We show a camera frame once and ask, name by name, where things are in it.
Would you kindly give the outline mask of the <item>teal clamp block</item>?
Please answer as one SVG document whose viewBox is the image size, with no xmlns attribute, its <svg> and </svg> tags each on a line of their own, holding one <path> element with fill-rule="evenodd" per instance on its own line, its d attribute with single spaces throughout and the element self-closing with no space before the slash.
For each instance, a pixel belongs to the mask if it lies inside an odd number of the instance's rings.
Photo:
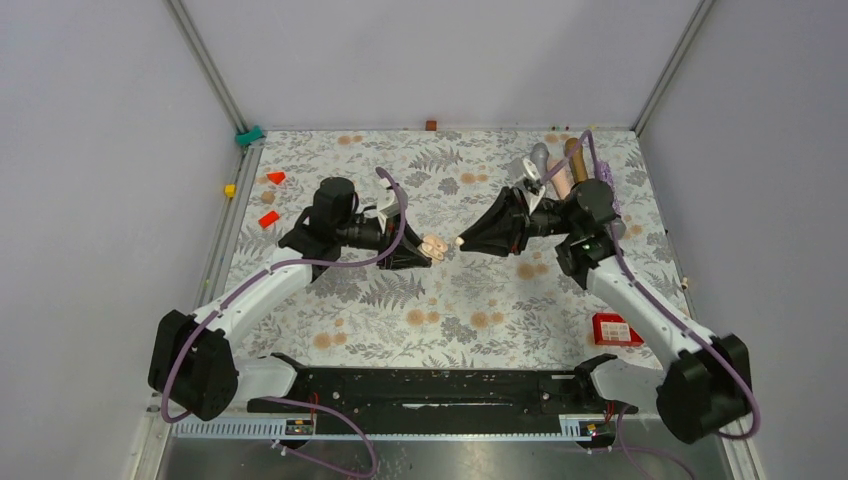
<svg viewBox="0 0 848 480">
<path fill-rule="evenodd" d="M 265 136 L 262 128 L 254 125 L 251 129 L 235 136 L 235 142 L 240 147 L 247 147 Z"/>
</svg>

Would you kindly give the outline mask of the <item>red block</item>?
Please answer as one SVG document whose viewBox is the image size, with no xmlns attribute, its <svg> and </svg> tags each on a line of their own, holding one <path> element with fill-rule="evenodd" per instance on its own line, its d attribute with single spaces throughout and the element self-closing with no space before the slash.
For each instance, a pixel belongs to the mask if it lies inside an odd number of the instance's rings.
<svg viewBox="0 0 848 480">
<path fill-rule="evenodd" d="M 260 217 L 258 219 L 257 223 L 262 229 L 268 229 L 272 225 L 274 225 L 279 220 L 279 218 L 280 218 L 280 215 L 279 215 L 278 212 L 269 211 L 268 213 L 266 213 L 265 215 Z"/>
</svg>

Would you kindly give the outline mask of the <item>orange triangular block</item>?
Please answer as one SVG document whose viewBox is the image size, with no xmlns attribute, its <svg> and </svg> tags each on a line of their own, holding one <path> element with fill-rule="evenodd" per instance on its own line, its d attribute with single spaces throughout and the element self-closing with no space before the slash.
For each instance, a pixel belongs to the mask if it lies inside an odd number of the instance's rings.
<svg viewBox="0 0 848 480">
<path fill-rule="evenodd" d="M 268 172 L 266 178 L 273 184 L 279 185 L 286 179 L 286 174 L 283 171 Z"/>
</svg>

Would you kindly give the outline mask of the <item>pink earbud charging case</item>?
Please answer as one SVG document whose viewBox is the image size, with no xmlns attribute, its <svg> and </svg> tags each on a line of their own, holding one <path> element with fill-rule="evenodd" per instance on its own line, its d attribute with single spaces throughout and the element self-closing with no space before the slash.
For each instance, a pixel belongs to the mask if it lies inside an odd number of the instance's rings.
<svg viewBox="0 0 848 480">
<path fill-rule="evenodd" d="M 449 245 L 440 237 L 428 234 L 422 238 L 419 250 L 434 263 L 442 262 L 448 252 Z"/>
</svg>

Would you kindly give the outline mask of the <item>pink toy microphone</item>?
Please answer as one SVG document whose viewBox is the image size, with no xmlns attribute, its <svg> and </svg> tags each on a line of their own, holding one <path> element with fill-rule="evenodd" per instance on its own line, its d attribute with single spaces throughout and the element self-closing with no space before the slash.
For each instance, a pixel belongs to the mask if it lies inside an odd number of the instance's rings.
<svg viewBox="0 0 848 480">
<path fill-rule="evenodd" d="M 550 183 L 559 199 L 564 199 L 569 195 L 573 188 L 570 159 L 567 159 L 565 165 L 552 176 Z"/>
</svg>

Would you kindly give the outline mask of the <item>gold toy microphone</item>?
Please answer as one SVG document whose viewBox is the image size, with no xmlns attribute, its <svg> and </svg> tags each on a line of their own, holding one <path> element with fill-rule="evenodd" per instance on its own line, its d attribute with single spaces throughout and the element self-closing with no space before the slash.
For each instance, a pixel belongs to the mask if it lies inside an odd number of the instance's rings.
<svg viewBox="0 0 848 480">
<path fill-rule="evenodd" d="M 584 158 L 583 143 L 578 138 L 568 138 L 564 143 L 564 153 L 569 161 L 574 183 L 581 183 L 589 178 Z"/>
</svg>

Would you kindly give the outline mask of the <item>floral patterned mat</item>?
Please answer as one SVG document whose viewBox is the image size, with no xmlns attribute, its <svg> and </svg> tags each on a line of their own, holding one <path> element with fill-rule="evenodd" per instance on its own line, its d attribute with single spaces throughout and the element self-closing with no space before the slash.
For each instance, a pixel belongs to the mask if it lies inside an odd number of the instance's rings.
<svg viewBox="0 0 848 480">
<path fill-rule="evenodd" d="M 447 243 L 510 184 L 509 165 L 537 142 L 552 162 L 564 154 L 558 131 L 277 131 L 253 161 L 244 219 L 227 286 L 248 277 L 309 206 L 329 176 L 354 182 L 365 205 L 380 196 L 377 168 L 406 190 L 413 229 Z M 268 172 L 286 179 L 271 183 Z M 279 220 L 257 221 L 269 211 Z M 555 237 L 534 238 L 507 258 L 451 248 L 442 263 L 401 271 L 330 269 L 285 299 L 235 347 L 253 358 L 284 353 L 308 365 L 568 368 L 601 353 L 592 316 L 607 305 L 564 275 Z"/>
</svg>

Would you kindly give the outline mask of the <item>aluminium frame rail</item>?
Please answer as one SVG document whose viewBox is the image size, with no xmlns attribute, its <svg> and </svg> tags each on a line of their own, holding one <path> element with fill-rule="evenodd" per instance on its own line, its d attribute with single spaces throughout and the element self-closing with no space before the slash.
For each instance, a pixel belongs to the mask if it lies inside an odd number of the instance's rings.
<svg viewBox="0 0 848 480">
<path fill-rule="evenodd" d="M 221 107 L 226 120 L 232 127 L 235 142 L 235 136 L 237 134 L 251 129 L 254 125 L 249 124 L 245 115 L 238 106 L 235 97 L 226 84 L 226 81 L 206 46 L 206 43 L 196 26 L 191 13 L 185 5 L 185 2 L 181 0 L 164 0 L 163 3 L 169 11 L 169 14 L 172 17 L 177 30 L 182 36 L 184 43 L 195 59 L 201 74 L 211 89 L 213 96 Z M 265 136 L 247 147 L 239 147 L 246 150 L 250 146 L 263 141 L 264 138 Z"/>
</svg>

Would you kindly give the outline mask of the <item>purple glitter toy microphone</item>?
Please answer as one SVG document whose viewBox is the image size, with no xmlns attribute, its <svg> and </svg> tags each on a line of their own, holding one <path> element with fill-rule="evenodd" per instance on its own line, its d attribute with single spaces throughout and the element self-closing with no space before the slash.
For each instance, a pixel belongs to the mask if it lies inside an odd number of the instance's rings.
<svg viewBox="0 0 848 480">
<path fill-rule="evenodd" d="M 599 180 L 602 180 L 610 188 L 611 193 L 612 193 L 613 209 L 617 214 L 620 214 L 621 213 L 621 206 L 620 206 L 618 194 L 617 194 L 617 191 L 616 191 L 615 181 L 614 181 L 614 178 L 613 178 L 612 169 L 611 169 L 610 165 L 603 160 L 598 160 L 596 162 L 594 170 L 595 170 L 595 177 L 598 178 Z"/>
</svg>

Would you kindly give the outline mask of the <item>grey toy microphone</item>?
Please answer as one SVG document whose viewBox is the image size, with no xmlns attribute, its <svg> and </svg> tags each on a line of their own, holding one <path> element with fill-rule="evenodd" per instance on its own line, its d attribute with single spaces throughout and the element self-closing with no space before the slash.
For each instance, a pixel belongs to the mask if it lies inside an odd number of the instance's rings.
<svg viewBox="0 0 848 480">
<path fill-rule="evenodd" d="M 536 167 L 539 177 L 543 177 L 548 172 L 549 156 L 549 149 L 544 142 L 537 142 L 531 148 L 529 159 Z"/>
</svg>

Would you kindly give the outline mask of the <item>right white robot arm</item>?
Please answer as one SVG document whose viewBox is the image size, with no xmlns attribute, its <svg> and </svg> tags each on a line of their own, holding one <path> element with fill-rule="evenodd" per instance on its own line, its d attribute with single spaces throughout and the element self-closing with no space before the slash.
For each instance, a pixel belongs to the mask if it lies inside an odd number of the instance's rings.
<svg viewBox="0 0 848 480">
<path fill-rule="evenodd" d="M 597 412 L 610 401 L 660 416 L 678 440 L 692 444 L 750 417 L 749 438 L 761 412 L 753 395 L 747 346 L 684 317 L 640 279 L 610 226 L 618 215 L 608 184 L 578 183 L 562 200 L 534 199 L 519 187 L 501 189 L 493 205 L 456 239 L 463 252 L 507 257 L 533 237 L 563 236 L 555 248 L 562 272 L 605 302 L 642 338 L 661 367 L 643 368 L 610 357 L 586 363 L 573 386 L 575 402 Z"/>
</svg>

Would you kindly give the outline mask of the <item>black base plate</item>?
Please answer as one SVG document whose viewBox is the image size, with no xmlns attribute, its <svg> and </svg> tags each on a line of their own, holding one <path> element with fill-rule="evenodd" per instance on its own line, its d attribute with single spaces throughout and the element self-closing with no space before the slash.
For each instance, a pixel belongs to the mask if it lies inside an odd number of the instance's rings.
<svg viewBox="0 0 848 480">
<path fill-rule="evenodd" d="M 559 434 L 564 419 L 609 423 L 623 407 L 574 370 L 308 367 L 284 399 L 252 399 L 247 410 L 316 416 L 320 434 L 347 432 L 333 409 L 369 435 L 520 435 Z"/>
</svg>

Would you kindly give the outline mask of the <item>red plastic box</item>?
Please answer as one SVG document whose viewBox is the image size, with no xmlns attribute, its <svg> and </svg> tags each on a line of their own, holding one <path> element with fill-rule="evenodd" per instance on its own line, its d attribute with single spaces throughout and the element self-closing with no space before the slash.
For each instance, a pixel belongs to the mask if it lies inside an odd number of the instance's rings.
<svg viewBox="0 0 848 480">
<path fill-rule="evenodd" d="M 618 314 L 601 312 L 592 316 L 593 340 L 599 346 L 640 347 L 644 340 Z"/>
</svg>

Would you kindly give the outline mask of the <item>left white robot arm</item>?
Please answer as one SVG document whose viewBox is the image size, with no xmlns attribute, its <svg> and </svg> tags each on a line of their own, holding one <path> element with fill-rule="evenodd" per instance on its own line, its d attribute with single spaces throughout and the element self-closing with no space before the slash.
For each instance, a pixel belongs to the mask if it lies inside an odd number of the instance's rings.
<svg viewBox="0 0 848 480">
<path fill-rule="evenodd" d="M 235 399 L 272 396 L 285 410 L 304 407 L 311 387 L 293 368 L 270 360 L 237 363 L 233 349 L 285 299 L 325 271 L 345 267 L 343 249 L 372 252 L 371 258 L 352 262 L 354 268 L 429 268 L 443 260 L 447 243 L 416 234 L 406 193 L 388 172 L 377 173 L 385 190 L 382 201 L 360 207 L 352 181 L 322 180 L 292 229 L 246 279 L 191 313 L 172 310 L 162 317 L 148 384 L 161 396 L 165 422 L 190 415 L 208 421 Z"/>
</svg>

